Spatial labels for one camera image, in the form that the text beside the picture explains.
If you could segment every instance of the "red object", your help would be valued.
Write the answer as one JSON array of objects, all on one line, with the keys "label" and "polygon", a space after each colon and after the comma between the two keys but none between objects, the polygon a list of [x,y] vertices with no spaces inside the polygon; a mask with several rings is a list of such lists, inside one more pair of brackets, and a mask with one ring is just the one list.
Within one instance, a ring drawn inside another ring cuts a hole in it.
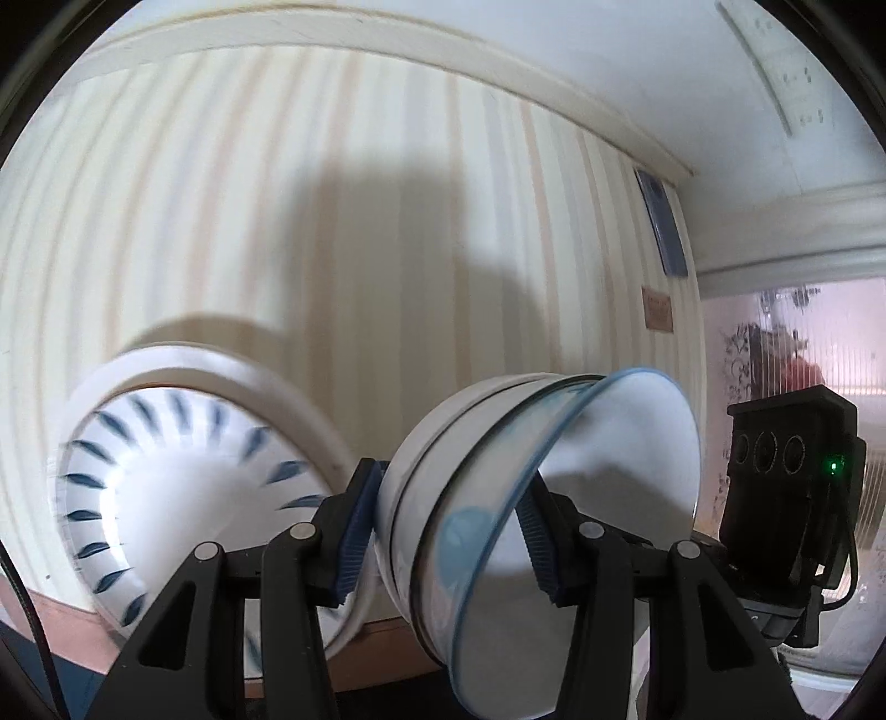
[{"label": "red object", "polygon": [[818,365],[807,363],[802,357],[791,357],[781,362],[781,381],[785,392],[790,392],[813,385],[824,385],[825,376]]}]

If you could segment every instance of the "camera lens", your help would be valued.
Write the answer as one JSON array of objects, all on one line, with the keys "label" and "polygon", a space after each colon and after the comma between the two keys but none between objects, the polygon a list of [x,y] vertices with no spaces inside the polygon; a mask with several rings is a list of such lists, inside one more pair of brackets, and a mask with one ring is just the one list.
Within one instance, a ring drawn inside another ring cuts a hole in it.
[{"label": "camera lens", "polygon": [[775,465],[778,443],[771,432],[760,433],[754,445],[754,469],[758,473],[768,473]]},{"label": "camera lens", "polygon": [[748,459],[750,442],[746,434],[740,434],[735,438],[735,446],[732,448],[732,460],[739,465]]},{"label": "camera lens", "polygon": [[794,435],[784,446],[784,469],[788,475],[794,474],[803,466],[806,457],[806,446],[799,435]]}]

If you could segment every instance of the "ceiling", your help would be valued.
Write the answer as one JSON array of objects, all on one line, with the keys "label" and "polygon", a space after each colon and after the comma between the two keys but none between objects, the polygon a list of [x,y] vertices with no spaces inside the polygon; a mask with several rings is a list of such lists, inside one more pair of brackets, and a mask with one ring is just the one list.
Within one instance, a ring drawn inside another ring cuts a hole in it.
[{"label": "ceiling", "polygon": [[[714,0],[345,0],[339,7],[480,37],[606,100],[695,171],[679,188],[690,235],[780,198],[886,180],[886,155],[824,67],[753,0],[722,2],[750,47]],[[143,0],[110,32],[250,4],[269,3]],[[780,101],[787,98],[786,118],[763,75]],[[790,87],[797,78],[803,90]],[[801,125],[804,113],[815,121]]]}]

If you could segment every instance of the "green led light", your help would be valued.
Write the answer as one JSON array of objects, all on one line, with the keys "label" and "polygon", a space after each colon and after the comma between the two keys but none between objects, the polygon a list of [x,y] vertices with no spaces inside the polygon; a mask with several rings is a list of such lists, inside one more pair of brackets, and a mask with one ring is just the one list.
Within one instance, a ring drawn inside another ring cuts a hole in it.
[{"label": "green led light", "polygon": [[846,458],[842,455],[831,455],[825,458],[824,470],[831,477],[839,477],[843,474],[843,468],[846,465]]}]

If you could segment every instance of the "plate rim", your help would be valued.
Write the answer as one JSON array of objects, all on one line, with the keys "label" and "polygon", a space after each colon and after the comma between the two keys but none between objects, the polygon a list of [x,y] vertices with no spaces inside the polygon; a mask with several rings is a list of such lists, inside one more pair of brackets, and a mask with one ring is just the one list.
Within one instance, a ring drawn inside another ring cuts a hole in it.
[{"label": "plate rim", "polygon": [[446,486],[443,490],[438,494],[434,506],[428,514],[427,520],[424,523],[424,527],[422,529],[421,536],[418,541],[418,546],[416,547],[416,554],[413,558],[413,568],[410,571],[410,581],[408,585],[408,603],[410,606],[410,615],[414,620],[410,620],[413,623],[413,628],[416,632],[416,638],[421,644],[422,648],[424,648],[425,652],[433,657],[437,657],[437,653],[433,647],[433,642],[431,641],[430,634],[428,630],[425,628],[425,623],[421,611],[422,607],[422,579],[420,574],[416,572],[416,566],[427,560],[426,553],[428,552],[428,545],[430,536],[433,532],[437,530],[437,525],[439,524],[439,508],[441,504],[446,499],[446,494],[450,490],[452,486],[452,480],[462,471],[465,464],[473,458],[475,451],[477,448],[484,443],[486,438],[491,437],[498,428],[502,427],[502,423],[506,421],[510,421],[510,419],[516,417],[520,412],[526,410],[529,407],[532,407],[535,403],[540,402],[543,398],[549,397],[554,393],[563,390],[570,386],[578,386],[586,383],[590,383],[590,387],[593,387],[599,384],[602,380],[605,379],[605,375],[599,375],[591,372],[578,373],[573,375],[557,375],[554,381],[549,383],[544,387],[539,387],[538,391],[525,397],[516,403],[510,410],[508,410],[504,415],[500,416],[497,420],[495,420],[494,424],[484,432],[484,434],[477,439],[477,441],[469,448],[469,451],[465,454],[465,456],[459,461],[456,469],[452,472],[447,481]]},{"label": "plate rim", "polygon": [[[458,682],[459,677],[459,662],[458,662],[458,653],[456,652],[456,648],[459,646],[462,639],[462,629],[464,625],[465,615],[467,614],[467,605],[470,601],[470,598],[473,595],[474,588],[477,583],[477,579],[480,576],[481,568],[486,566],[487,561],[489,561],[489,555],[492,552],[492,549],[495,545],[494,541],[497,541],[498,537],[501,535],[501,532],[504,528],[504,524],[507,521],[511,511],[517,506],[517,501],[525,492],[526,487],[528,487],[529,481],[532,478],[532,471],[534,468],[537,468],[541,461],[547,456],[550,452],[551,448],[554,446],[556,440],[563,434],[563,431],[566,429],[568,425],[576,418],[578,415],[594,400],[594,398],[604,392],[607,388],[614,385],[619,380],[623,380],[624,378],[630,377],[634,374],[651,374],[657,375],[661,378],[667,380],[673,387],[675,387],[680,394],[682,395],[684,401],[686,402],[687,407],[689,408],[690,416],[693,420],[693,425],[696,430],[696,435],[698,435],[698,421],[694,412],[692,412],[692,406],[686,397],[686,393],[683,392],[683,388],[669,375],[656,368],[647,368],[647,367],[633,367],[627,368],[621,371],[613,372],[612,374],[606,376],[603,380],[596,382],[594,385],[585,389],[582,393],[580,393],[575,400],[569,405],[564,411],[563,416],[559,419],[554,427],[551,428],[548,433],[548,437],[545,438],[544,442],[540,444],[540,446],[536,449],[536,451],[532,454],[532,457],[527,462],[524,470],[521,473],[521,477],[518,483],[511,489],[508,499],[505,503],[499,508],[497,512],[497,516],[495,518],[495,523],[493,524],[492,532],[489,537],[486,539],[486,542],[483,545],[483,550],[480,553],[480,559],[477,565],[471,570],[470,578],[468,580],[467,585],[465,586],[464,593],[459,598],[457,607],[455,609],[455,622],[453,623],[453,632],[452,639],[449,643],[448,654],[449,654],[449,663],[448,663],[448,675],[449,675],[449,683],[452,686],[453,694],[456,699],[469,711],[471,710],[471,704],[467,701],[464,693],[462,692],[462,688]],[[701,441],[699,441],[699,467],[701,467],[702,460],[702,447]],[[693,506],[693,511],[691,513],[692,518],[695,518],[695,511],[698,505],[698,501],[696,498],[696,503]]]}]

